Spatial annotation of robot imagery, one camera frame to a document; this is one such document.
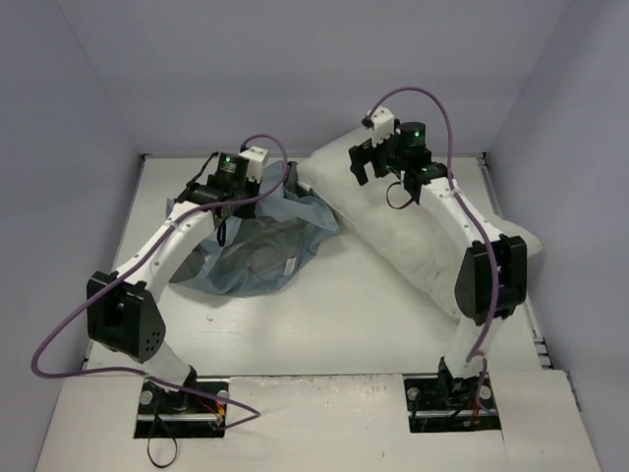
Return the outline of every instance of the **gray wall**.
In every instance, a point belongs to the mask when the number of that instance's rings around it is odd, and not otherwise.
[[[531,296],[604,471],[629,464],[629,3],[573,0],[492,150],[507,217],[545,244]]]
[[[456,150],[488,150],[567,0],[59,0],[144,151],[276,134],[310,152],[360,126],[386,91],[447,103]],[[421,116],[426,98],[391,100]]]
[[[110,269],[138,175],[122,123],[54,0],[0,2],[0,470],[31,471],[60,382],[39,341]],[[45,355],[76,369],[78,322]]]

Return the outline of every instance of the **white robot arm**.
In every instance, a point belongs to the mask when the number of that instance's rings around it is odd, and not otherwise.
[[[255,197],[266,156],[266,149],[260,147],[248,148],[238,155],[218,154],[216,173],[208,176],[205,185],[197,182],[199,175],[188,183],[166,220],[135,255],[111,274],[96,272],[92,276],[87,284],[88,297],[149,254],[155,242],[175,225],[172,234],[150,254],[145,264],[88,308],[87,332],[91,339],[131,357],[149,376],[171,384],[194,386],[195,370],[180,359],[165,340],[166,325],[157,309],[159,298],[182,262],[214,232],[222,219],[231,214],[253,217],[254,207],[230,206],[222,211],[200,211],[180,224],[176,221],[195,207]]]
[[[463,256],[455,296],[464,317],[452,345],[441,358],[438,373],[444,399],[457,404],[478,383],[484,370],[483,357],[504,319],[525,300],[526,244],[520,237],[501,234],[488,223],[461,193],[456,180],[448,178],[447,167],[432,162],[424,123],[400,123],[387,108],[380,106],[363,124],[372,129],[372,137],[349,149],[350,169],[359,184],[368,181],[365,172],[368,163],[375,177],[394,173],[409,193],[410,202],[434,215]],[[489,253],[484,235],[463,207],[482,228],[497,262],[497,303],[489,324],[486,324],[492,290]]]

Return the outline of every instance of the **blue cloth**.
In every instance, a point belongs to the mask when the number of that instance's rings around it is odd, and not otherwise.
[[[282,163],[264,168],[260,192],[282,173]],[[167,212],[172,209],[169,201]],[[256,205],[256,219],[227,219],[226,243],[216,231],[186,259],[171,282],[205,293],[249,297],[282,288],[316,256],[319,244],[338,232],[330,208],[321,200],[278,188]]]

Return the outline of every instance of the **red wire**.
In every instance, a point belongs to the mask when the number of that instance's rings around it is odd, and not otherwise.
[[[203,405],[205,408],[207,408],[209,411],[211,411],[212,413],[214,413],[215,415],[217,415],[217,414],[218,414],[218,413],[216,413],[216,412],[214,411],[214,409],[213,409],[211,406],[206,405],[206,404],[205,404],[205,403],[203,403],[201,400],[199,400],[199,403],[200,403],[201,405]]]
[[[474,408],[472,410],[472,418],[474,418],[475,423],[478,421],[480,414],[481,414],[481,405],[479,405],[479,401],[476,400],[474,402]]]

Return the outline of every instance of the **white tag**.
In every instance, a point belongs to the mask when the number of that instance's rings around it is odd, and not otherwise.
[[[295,258],[287,259],[286,265],[284,266],[284,275],[290,275],[295,270],[295,262],[297,260]]]

